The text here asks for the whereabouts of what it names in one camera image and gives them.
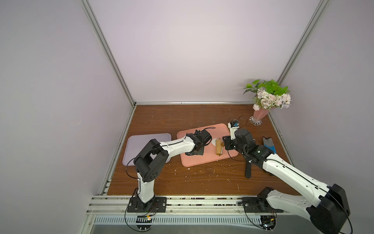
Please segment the wooden rolling pin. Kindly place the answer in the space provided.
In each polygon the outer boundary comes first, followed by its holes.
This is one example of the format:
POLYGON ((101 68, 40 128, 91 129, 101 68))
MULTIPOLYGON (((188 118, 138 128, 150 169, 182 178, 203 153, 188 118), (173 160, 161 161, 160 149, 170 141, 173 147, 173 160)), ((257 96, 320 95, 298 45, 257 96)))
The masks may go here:
POLYGON ((215 154, 217 156, 221 156, 223 154, 223 148, 225 147, 225 143, 221 139, 215 139, 215 154))

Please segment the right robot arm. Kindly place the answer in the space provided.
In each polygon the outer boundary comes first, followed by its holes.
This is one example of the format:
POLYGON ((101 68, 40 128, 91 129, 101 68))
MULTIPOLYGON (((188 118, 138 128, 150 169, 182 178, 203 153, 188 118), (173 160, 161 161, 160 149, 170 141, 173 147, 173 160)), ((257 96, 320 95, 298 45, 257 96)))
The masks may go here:
POLYGON ((225 149, 236 150, 246 160, 245 177, 251 178, 251 166, 257 165, 278 177, 301 196, 280 193, 266 187, 258 200, 274 210, 284 210, 308 219, 324 234, 340 234, 350 222, 350 208, 345 190, 337 184, 329 186, 303 173, 283 160, 273 150, 258 145, 252 134, 239 127, 229 126, 229 136, 223 137, 225 149))

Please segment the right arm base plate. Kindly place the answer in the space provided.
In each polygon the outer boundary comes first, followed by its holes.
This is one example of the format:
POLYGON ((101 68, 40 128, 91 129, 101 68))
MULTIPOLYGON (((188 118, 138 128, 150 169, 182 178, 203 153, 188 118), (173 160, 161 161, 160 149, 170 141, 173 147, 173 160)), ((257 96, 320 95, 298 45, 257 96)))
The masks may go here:
POLYGON ((258 197, 243 197, 238 205, 242 206, 247 213, 284 213, 284 210, 274 209, 266 199, 258 197))

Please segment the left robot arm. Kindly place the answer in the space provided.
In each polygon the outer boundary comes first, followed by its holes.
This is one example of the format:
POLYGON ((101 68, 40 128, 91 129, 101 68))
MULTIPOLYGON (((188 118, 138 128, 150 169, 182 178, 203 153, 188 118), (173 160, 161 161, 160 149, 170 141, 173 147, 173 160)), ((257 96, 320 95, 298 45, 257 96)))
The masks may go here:
POLYGON ((211 140, 212 136, 206 129, 187 133, 173 141, 151 139, 133 160, 138 176, 137 197, 140 202, 149 204, 154 200, 154 181, 168 160, 180 154, 198 155, 211 140))

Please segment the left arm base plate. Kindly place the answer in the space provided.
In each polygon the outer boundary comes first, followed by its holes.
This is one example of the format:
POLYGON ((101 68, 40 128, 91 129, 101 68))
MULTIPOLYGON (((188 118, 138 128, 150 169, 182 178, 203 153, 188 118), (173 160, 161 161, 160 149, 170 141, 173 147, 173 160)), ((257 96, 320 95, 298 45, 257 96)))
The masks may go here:
POLYGON ((129 213, 165 213, 166 197, 154 197, 150 201, 143 203, 140 198, 130 198, 127 212, 129 213))

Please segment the small dough piece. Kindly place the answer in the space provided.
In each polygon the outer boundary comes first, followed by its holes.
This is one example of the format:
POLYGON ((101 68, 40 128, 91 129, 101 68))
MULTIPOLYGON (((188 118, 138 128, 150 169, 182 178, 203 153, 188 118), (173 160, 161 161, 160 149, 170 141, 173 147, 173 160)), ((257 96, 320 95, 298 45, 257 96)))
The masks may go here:
POLYGON ((217 141, 217 140, 218 140, 217 138, 213 138, 212 141, 211 141, 211 144, 212 144, 214 147, 216 147, 216 141, 217 141))

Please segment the pink silicone mat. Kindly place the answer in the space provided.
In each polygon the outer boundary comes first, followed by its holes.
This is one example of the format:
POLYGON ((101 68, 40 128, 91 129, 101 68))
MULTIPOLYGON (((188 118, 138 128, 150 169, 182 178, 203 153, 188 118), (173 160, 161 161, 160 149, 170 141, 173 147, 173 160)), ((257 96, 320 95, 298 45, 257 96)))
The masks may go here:
MULTIPOLYGON (((177 133, 177 139, 184 137, 187 133, 194 133, 196 130, 203 130, 207 127, 214 127, 214 129, 207 129, 207 131, 211 134, 213 138, 222 139, 224 136, 230 135, 229 129, 226 124, 219 123, 215 125, 209 125, 205 127, 199 127, 189 130, 180 131, 177 133)), ((237 156, 239 153, 235 150, 227 151, 223 148, 223 154, 221 156, 217 156, 215 154, 215 147, 210 143, 208 146, 204 148, 204 154, 202 156, 194 155, 194 156, 187 156, 186 154, 181 154, 181 163, 185 167, 192 167, 204 163, 210 163, 218 160, 229 159, 230 156, 233 158, 237 156)))

